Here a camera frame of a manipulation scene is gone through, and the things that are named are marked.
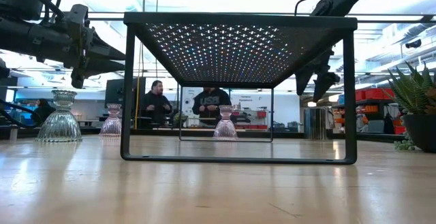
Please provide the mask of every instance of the black robotic arm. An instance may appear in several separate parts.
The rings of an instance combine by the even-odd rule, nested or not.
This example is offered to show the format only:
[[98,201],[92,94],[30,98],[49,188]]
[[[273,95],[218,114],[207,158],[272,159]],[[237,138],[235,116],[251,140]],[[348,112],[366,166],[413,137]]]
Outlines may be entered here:
[[[346,16],[358,1],[359,0],[321,0],[316,5],[311,16]],[[298,95],[303,94],[307,83],[314,73],[317,74],[315,92],[313,94],[314,102],[321,99],[334,83],[339,82],[340,77],[338,75],[328,72],[330,69],[328,60],[332,54],[333,51],[332,48],[330,48],[295,73]]]
[[[125,60],[125,55],[100,39],[95,29],[89,27],[88,7],[74,5],[63,13],[51,0],[0,0],[0,49],[60,61],[66,68],[73,68],[72,86],[83,87],[89,76],[124,70],[115,61]],[[46,15],[39,24],[42,8]],[[48,20],[48,9],[56,15]]]

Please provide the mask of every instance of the green plant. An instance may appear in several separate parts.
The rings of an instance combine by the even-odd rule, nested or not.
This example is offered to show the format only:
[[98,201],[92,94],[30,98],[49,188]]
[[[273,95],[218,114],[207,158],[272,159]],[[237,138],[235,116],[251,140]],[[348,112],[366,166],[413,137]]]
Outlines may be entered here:
[[[182,123],[184,123],[187,119],[188,119],[188,116],[183,115],[183,113],[182,113]],[[180,123],[180,112],[176,113],[176,114],[174,115],[174,119],[173,119],[173,124],[174,124],[175,126],[178,126],[179,123]]]
[[436,114],[436,89],[430,77],[430,71],[424,64],[424,70],[420,74],[409,63],[407,63],[411,75],[405,75],[397,67],[396,72],[399,78],[396,78],[390,70],[389,74],[392,81],[389,81],[390,88],[394,91],[395,97],[392,97],[400,106],[404,107],[412,114]]
[[402,141],[394,142],[394,147],[396,150],[415,150],[415,143],[411,140],[408,132],[404,132],[403,135],[405,139]]

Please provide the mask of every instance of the clear glass vase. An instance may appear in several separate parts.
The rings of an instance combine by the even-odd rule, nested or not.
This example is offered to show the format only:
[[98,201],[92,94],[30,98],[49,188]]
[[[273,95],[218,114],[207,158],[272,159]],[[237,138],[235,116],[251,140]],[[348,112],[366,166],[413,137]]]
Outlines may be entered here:
[[42,125],[37,142],[80,142],[82,134],[76,118],[70,112],[77,95],[73,91],[52,91],[54,111]]
[[118,118],[120,113],[120,104],[108,104],[109,117],[103,124],[100,130],[101,136],[120,136],[121,135],[121,120]]
[[232,115],[232,106],[219,106],[219,113],[221,114],[221,120],[218,122],[213,139],[216,140],[237,140],[238,135],[233,122],[230,120]]

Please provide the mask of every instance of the man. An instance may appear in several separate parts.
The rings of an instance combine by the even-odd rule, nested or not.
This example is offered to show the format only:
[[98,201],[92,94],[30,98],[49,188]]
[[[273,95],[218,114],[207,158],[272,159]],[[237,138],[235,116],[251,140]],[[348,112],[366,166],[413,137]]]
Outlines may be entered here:
[[[54,111],[56,111],[56,109],[53,108],[52,106],[50,106],[46,99],[38,99],[36,101],[36,105],[37,105],[37,108],[34,110],[34,112],[36,112],[40,116],[41,125],[42,125],[42,123],[44,123],[47,120],[47,118]],[[31,119],[33,120],[34,123],[36,123],[36,117],[34,114],[31,115]]]
[[163,124],[165,122],[165,114],[172,111],[172,107],[165,95],[162,82],[156,80],[151,85],[151,90],[144,96],[145,111],[144,116],[150,117],[154,123]]
[[[219,106],[232,105],[229,95],[219,88],[203,88],[194,98],[192,111],[200,118],[219,118]],[[200,125],[216,125],[216,120],[201,120]]]

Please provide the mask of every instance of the hoodie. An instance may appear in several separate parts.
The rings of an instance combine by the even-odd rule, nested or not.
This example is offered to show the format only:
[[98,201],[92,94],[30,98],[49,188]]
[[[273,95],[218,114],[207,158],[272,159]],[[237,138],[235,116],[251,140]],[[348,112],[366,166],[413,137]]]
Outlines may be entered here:
[[[34,110],[34,112],[36,112],[41,117],[41,125],[42,125],[42,123],[44,123],[47,120],[47,118],[50,116],[50,114],[52,114],[54,111],[56,111],[56,109],[51,107],[50,105],[38,106]],[[31,118],[32,118],[33,122],[36,123],[35,115],[32,114]]]
[[[208,91],[203,91],[194,98],[194,104],[192,112],[196,115],[200,115],[200,118],[219,118],[219,109],[215,111],[208,111],[207,106],[209,105],[232,105],[229,95],[218,88],[215,88],[211,93]],[[200,112],[200,106],[204,106],[204,111]],[[210,120],[200,120],[200,122],[207,125],[216,125],[217,121]]]
[[[147,111],[149,105],[154,105],[155,109],[152,111]],[[166,110],[164,105],[169,105],[170,109]],[[144,111],[143,116],[150,117],[155,123],[163,123],[165,121],[165,114],[169,114],[172,111],[172,106],[165,95],[156,95],[149,91],[144,96]]]

